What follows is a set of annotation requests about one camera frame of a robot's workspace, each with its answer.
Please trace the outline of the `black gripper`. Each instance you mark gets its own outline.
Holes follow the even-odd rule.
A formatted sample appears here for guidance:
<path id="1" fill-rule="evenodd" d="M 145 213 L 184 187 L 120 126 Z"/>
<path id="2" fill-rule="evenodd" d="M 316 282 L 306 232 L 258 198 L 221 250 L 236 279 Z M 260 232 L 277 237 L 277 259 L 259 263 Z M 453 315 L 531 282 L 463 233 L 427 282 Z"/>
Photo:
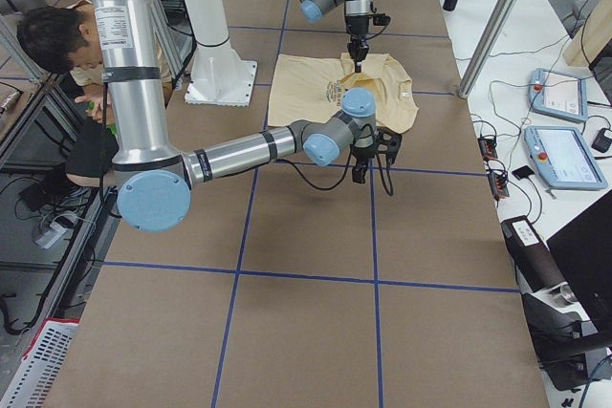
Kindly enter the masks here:
<path id="1" fill-rule="evenodd" d="M 356 160 L 352 168 L 352 181 L 366 184 L 368 162 L 380 155 L 384 156 L 386 168 L 393 165 L 401 149 L 402 141 L 402 134 L 388 128 L 378 127 L 373 130 L 371 126 L 366 126 L 363 129 L 363 137 L 351 146 L 351 154 Z"/>
<path id="2" fill-rule="evenodd" d="M 347 50 L 354 64 L 354 72 L 361 72 L 362 62 L 368 55 L 368 40 L 376 37 L 369 35 L 370 25 L 382 27 L 381 32 L 390 24 L 391 17 L 385 13 L 367 13 L 359 15 L 346 15 L 345 26 L 349 35 Z"/>

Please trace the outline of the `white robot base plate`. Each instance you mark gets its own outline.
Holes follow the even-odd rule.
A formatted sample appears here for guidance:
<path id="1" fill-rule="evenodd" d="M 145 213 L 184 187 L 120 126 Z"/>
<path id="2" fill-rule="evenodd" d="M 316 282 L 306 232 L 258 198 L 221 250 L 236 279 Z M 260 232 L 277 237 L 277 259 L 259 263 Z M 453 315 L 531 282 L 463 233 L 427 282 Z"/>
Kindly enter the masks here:
<path id="1" fill-rule="evenodd" d="M 230 42 L 223 0 L 184 0 L 196 42 L 186 91 L 189 104 L 246 107 L 257 71 Z"/>

